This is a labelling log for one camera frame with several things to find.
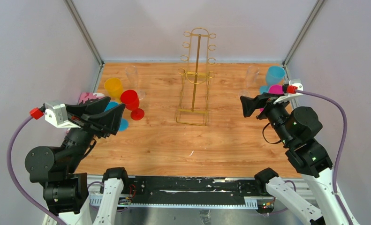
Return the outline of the yellow wine glass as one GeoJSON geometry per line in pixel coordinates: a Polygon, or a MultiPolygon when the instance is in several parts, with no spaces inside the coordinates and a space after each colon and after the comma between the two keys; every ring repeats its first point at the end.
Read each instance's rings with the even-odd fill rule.
{"type": "Polygon", "coordinates": [[[112,99],[121,103],[121,95],[124,92],[124,88],[119,78],[113,77],[107,79],[104,83],[104,88],[112,99]]]}

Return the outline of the red wine glass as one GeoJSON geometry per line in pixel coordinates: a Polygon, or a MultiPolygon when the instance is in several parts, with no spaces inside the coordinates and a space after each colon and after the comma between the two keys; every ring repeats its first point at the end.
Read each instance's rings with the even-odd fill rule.
{"type": "Polygon", "coordinates": [[[126,90],[120,96],[120,101],[125,104],[126,109],[130,110],[130,117],[133,120],[141,120],[145,112],[140,108],[140,100],[135,90],[126,90]]]}

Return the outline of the pink wine glass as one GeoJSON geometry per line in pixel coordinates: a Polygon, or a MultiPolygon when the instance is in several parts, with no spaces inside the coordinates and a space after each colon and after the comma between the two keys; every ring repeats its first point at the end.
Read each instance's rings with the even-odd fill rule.
{"type": "Polygon", "coordinates": [[[283,87],[281,85],[263,86],[259,89],[259,92],[260,94],[271,93],[283,95],[283,87]]]}

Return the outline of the clear wine glass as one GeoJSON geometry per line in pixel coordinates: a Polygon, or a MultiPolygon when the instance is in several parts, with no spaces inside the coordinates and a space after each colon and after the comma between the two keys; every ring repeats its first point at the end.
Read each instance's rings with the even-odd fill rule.
{"type": "Polygon", "coordinates": [[[145,92],[138,87],[139,77],[136,66],[127,66],[125,68],[126,76],[131,84],[133,90],[137,92],[138,98],[143,100],[145,98],[145,92]]]}
{"type": "Polygon", "coordinates": [[[245,75],[245,86],[242,90],[238,92],[238,96],[249,96],[249,89],[255,86],[256,80],[258,78],[260,69],[255,65],[248,67],[245,75]]]}

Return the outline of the light blue wine glass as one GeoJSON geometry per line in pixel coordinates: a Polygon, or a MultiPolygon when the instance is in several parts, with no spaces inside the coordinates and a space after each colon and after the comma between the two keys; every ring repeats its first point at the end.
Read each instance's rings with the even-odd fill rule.
{"type": "Polygon", "coordinates": [[[268,92],[269,88],[273,85],[280,83],[284,76],[285,76],[284,68],[280,66],[269,67],[265,76],[266,85],[259,88],[260,94],[268,92]]]}

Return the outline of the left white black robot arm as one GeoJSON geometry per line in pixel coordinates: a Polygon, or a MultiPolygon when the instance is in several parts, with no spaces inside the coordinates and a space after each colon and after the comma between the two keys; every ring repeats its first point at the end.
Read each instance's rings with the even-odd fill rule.
{"type": "Polygon", "coordinates": [[[76,169],[99,138],[115,135],[119,130],[126,106],[121,103],[107,109],[110,100],[110,97],[103,97],[80,105],[51,101],[31,113],[34,118],[44,115],[45,120],[56,128],[68,129],[60,146],[35,147],[24,162],[30,181],[43,187],[48,211],[57,217],[60,224],[102,225],[113,222],[120,194],[130,188],[124,168],[107,170],[103,178],[105,205],[100,207],[99,216],[92,220],[87,174],[76,173],[76,169]]]}

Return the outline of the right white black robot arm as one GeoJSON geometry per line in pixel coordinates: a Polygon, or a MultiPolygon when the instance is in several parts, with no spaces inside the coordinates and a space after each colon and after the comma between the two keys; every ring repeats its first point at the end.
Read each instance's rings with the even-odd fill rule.
{"type": "Polygon", "coordinates": [[[304,95],[304,91],[276,95],[264,93],[254,98],[241,96],[244,117],[262,109],[257,119],[269,121],[286,149],[286,156],[296,171],[301,174],[317,202],[312,205],[271,168],[255,175],[254,189],[259,195],[270,194],[283,203],[305,225],[356,225],[338,184],[339,161],[333,162],[326,149],[315,139],[322,129],[316,112],[300,106],[291,113],[286,105],[291,98],[304,95]]]}

